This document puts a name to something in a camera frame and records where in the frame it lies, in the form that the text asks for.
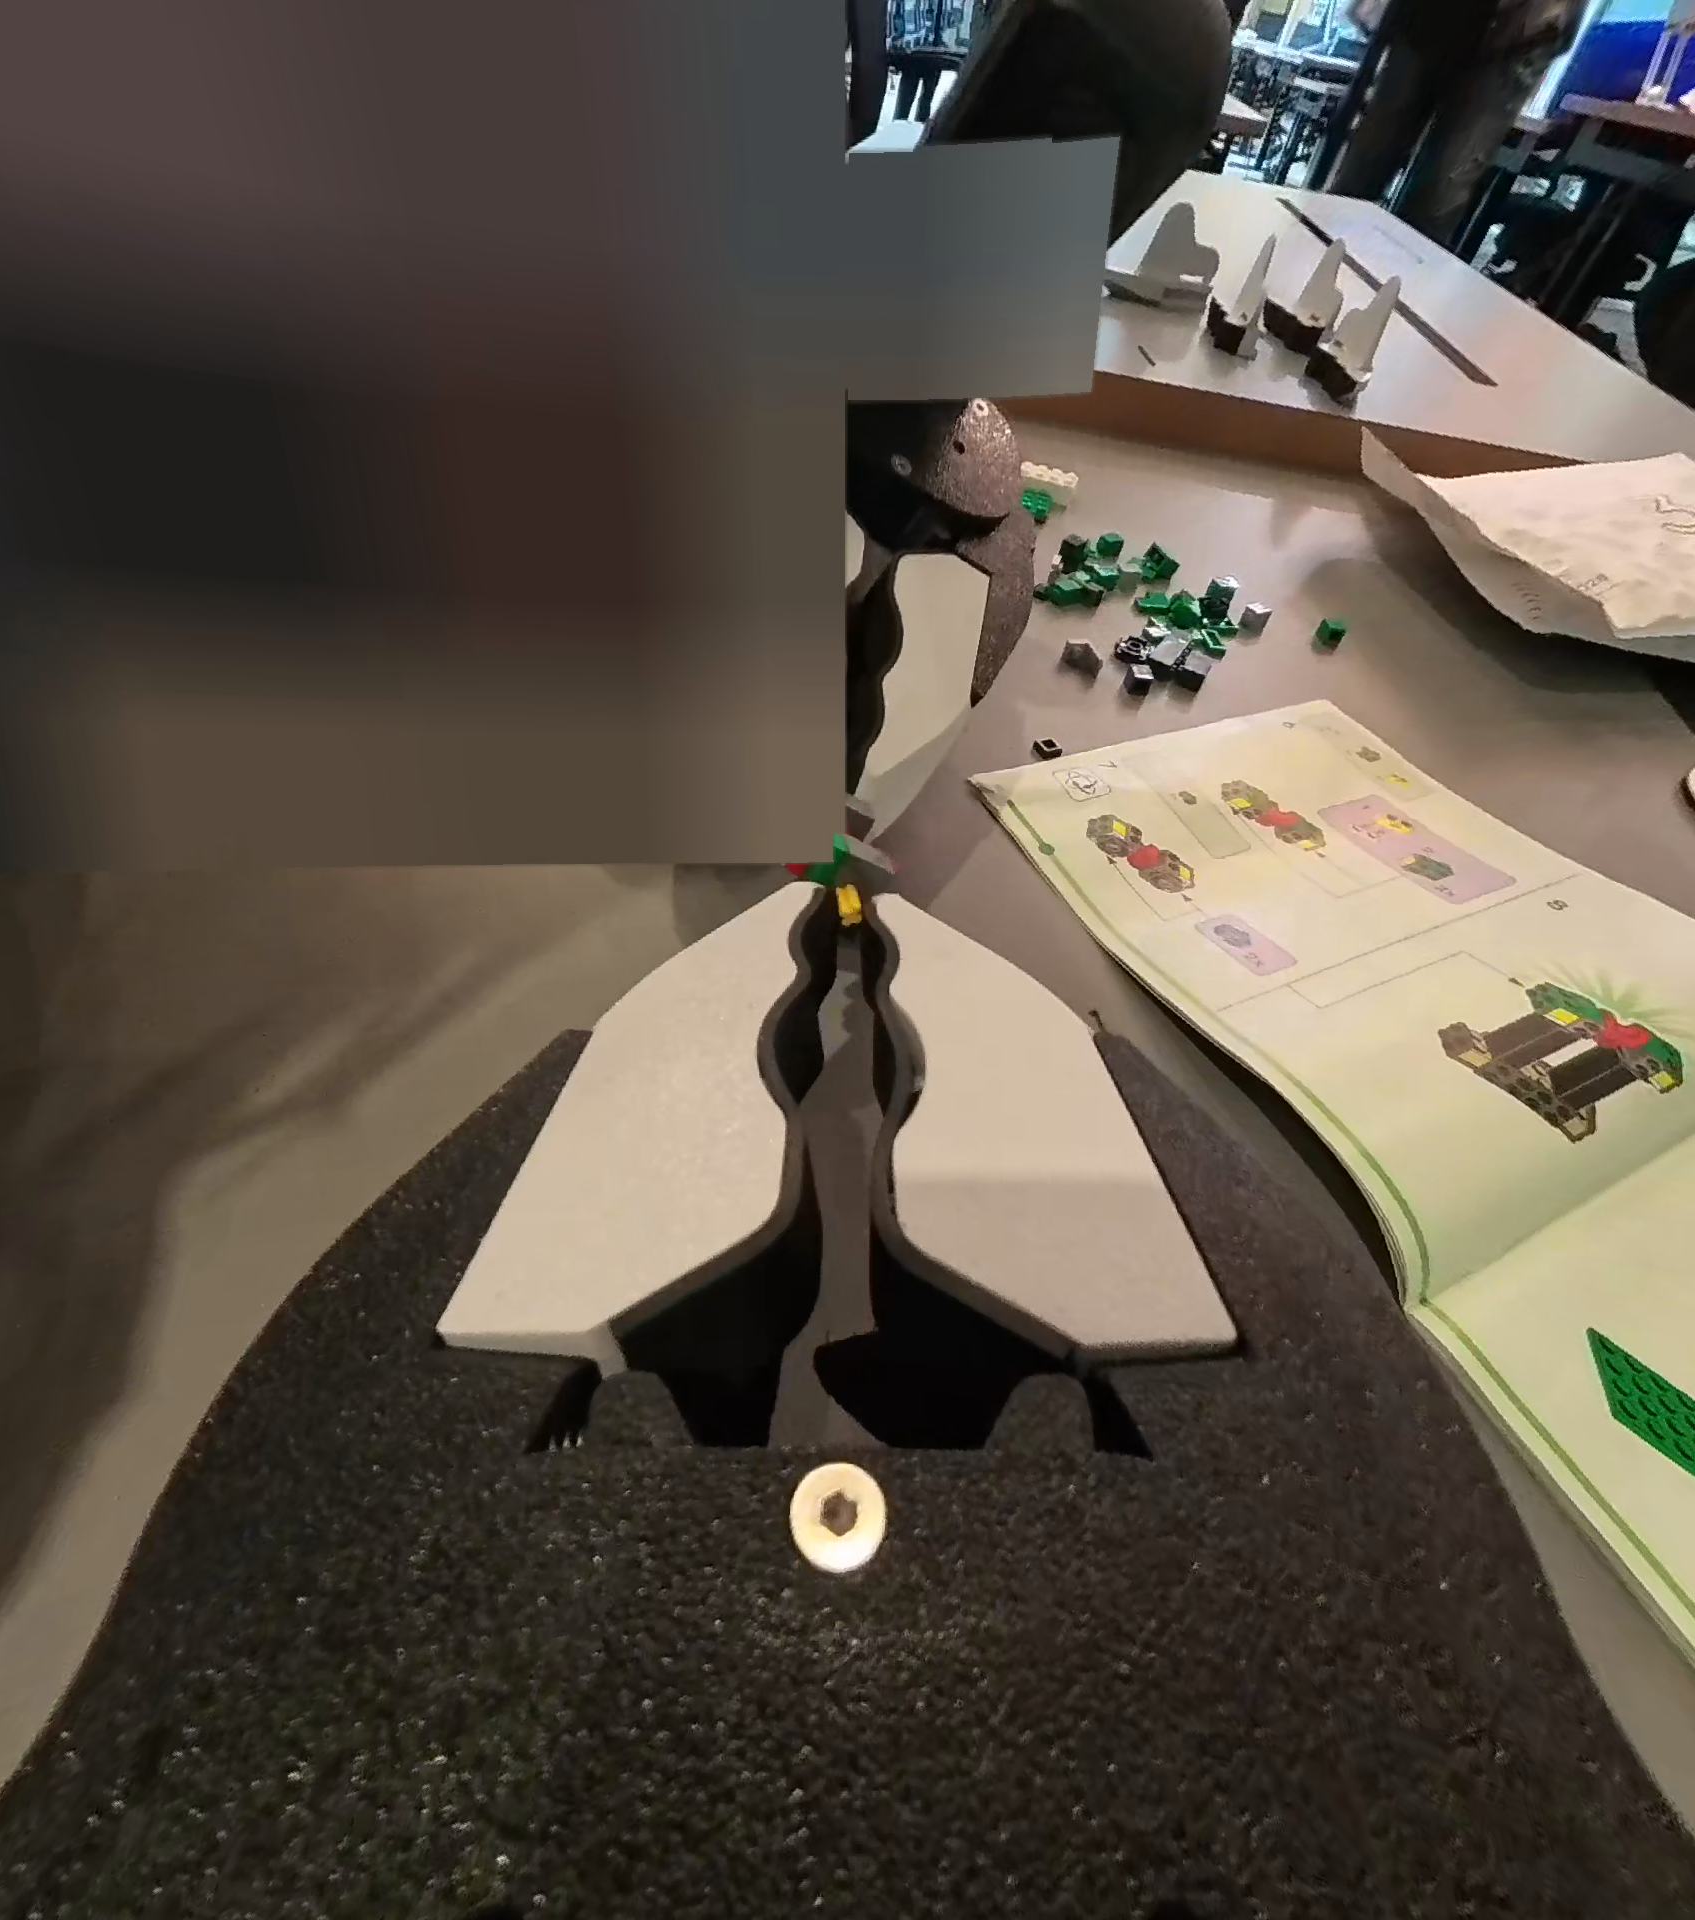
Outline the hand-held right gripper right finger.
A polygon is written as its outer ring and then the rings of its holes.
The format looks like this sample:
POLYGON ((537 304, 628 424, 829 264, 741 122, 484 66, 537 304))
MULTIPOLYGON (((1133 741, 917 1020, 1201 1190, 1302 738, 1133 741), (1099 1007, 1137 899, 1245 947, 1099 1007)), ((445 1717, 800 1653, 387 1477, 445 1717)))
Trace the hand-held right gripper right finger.
POLYGON ((1225 1355, 1239 1325, 1094 1031, 907 899, 866 904, 874 1302, 982 1355, 1225 1355))

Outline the large grey wedge-shaped plate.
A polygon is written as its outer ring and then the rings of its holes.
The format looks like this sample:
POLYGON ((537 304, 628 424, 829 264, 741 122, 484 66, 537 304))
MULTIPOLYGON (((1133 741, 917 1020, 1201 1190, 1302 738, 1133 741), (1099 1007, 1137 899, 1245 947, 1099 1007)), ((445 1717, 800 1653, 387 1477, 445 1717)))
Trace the large grey wedge-shaped plate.
POLYGON ((1197 203, 1165 194, 1104 258, 1104 291, 1147 307, 1208 304, 1217 248, 1201 241, 1197 203))

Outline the blue storage bins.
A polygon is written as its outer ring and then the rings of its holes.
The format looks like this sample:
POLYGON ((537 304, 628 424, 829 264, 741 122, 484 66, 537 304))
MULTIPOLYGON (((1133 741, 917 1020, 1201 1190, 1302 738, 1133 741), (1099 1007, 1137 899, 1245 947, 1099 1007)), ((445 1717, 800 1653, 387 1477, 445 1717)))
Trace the blue storage bins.
MULTIPOLYGON (((1570 101, 1636 102, 1663 38, 1661 20, 1600 20, 1570 51, 1548 112, 1570 101)), ((1649 102, 1678 102, 1695 86, 1695 43, 1684 45, 1673 81, 1649 102)))

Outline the white paper bag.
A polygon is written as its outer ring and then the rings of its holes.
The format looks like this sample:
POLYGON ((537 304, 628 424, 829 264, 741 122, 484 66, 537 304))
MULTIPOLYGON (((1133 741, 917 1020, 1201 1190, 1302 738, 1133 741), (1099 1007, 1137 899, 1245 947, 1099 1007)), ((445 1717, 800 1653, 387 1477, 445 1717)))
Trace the white paper bag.
POLYGON ((1529 634, 1695 665, 1695 460, 1412 473, 1374 431, 1362 469, 1529 634))

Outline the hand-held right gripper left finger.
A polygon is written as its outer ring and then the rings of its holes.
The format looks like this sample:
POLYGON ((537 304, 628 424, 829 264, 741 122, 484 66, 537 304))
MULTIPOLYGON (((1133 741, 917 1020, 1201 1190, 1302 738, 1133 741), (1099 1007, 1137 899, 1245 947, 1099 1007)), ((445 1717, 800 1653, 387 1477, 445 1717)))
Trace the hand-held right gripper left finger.
POLYGON ((716 1305, 794 1218, 802 1148, 773 1040, 828 985, 828 890, 793 880, 596 1020, 436 1331, 601 1375, 698 1365, 716 1305))

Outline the wood-edged raised platform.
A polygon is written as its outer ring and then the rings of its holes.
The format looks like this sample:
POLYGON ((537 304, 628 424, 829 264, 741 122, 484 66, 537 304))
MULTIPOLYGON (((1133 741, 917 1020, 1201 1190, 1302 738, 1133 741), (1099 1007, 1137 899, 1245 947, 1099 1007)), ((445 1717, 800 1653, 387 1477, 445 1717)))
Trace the wood-edged raised platform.
POLYGON ((1344 307, 1399 276, 1402 300, 1367 383, 1353 401, 1333 401, 1288 349, 1217 354, 1201 307, 1104 300, 1092 387, 1010 400, 1005 406, 1015 423, 1315 473, 1356 473, 1366 435, 1434 476, 1663 453, 1695 460, 1695 410, 1512 300, 1381 203, 1239 177, 1183 177, 1161 203, 1197 207, 1201 237, 1222 258, 1222 296, 1239 291, 1263 241, 1277 245, 1270 291, 1285 300, 1333 241, 1344 241, 1344 307))

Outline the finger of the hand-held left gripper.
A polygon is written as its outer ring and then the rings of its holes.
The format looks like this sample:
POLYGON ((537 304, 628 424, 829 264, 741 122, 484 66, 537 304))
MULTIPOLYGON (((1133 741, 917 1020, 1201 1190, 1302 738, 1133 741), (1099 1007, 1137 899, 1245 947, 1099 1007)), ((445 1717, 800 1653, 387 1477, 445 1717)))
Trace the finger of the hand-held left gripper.
POLYGON ((880 842, 946 765, 971 711, 971 671, 993 581, 962 556, 892 565, 898 657, 885 674, 885 719, 867 747, 851 830, 880 842))

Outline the small red green brick assembly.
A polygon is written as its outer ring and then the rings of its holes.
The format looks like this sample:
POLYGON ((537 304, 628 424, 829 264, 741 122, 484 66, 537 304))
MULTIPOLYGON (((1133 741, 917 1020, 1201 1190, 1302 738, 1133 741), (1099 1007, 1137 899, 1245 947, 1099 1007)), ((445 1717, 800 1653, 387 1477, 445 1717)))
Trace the small red green brick assembly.
POLYGON ((788 858, 783 872, 829 890, 838 926, 852 930, 866 926, 867 895, 897 874, 897 858, 885 847, 838 830, 821 858, 788 858))

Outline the pile of green black bricks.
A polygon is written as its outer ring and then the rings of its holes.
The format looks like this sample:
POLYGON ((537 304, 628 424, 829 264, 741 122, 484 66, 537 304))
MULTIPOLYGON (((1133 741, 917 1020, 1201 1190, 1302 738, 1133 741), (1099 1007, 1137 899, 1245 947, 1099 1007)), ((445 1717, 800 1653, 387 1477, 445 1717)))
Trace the pile of green black bricks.
POLYGON ((1066 532, 1051 565, 1034 577, 1034 601, 1067 614, 1074 620, 1106 616, 1104 636, 1085 636, 1099 647, 1099 682, 1119 674, 1125 697, 1147 697, 1156 688, 1201 689, 1217 661, 1243 639, 1270 630, 1274 605, 1249 601, 1233 577, 1180 583, 1180 560, 1161 540, 1125 540, 1119 529, 1066 532))

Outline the grey desk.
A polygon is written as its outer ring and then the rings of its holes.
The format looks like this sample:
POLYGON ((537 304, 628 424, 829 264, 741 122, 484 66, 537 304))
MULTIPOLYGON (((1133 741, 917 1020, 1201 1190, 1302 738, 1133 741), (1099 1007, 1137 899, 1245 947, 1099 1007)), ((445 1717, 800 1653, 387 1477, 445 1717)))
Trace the grey desk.
MULTIPOLYGON (((1143 993, 964 788, 1106 741, 1333 697, 1454 792, 1695 916, 1695 674, 1529 636, 1340 473, 1015 423, 1092 527, 1274 601, 1210 689, 1122 712, 1028 636, 888 837, 898 885, 1143 1044, 1338 1235, 1356 1190, 1143 993), (1349 636, 1312 643, 1338 614, 1349 636)), ((287 1291, 560 1027, 773 890, 759 867, 0 874, 0 1786, 287 1291)))

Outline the green instruction booklet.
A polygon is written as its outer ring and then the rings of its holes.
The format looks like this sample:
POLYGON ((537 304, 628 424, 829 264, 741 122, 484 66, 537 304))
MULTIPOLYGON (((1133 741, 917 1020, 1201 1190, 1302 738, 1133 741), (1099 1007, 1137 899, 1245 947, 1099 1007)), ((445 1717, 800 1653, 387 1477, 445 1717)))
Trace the green instruction booklet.
POLYGON ((1412 1325, 1695 1663, 1695 916, 1331 701, 971 788, 1325 1141, 1412 1325))

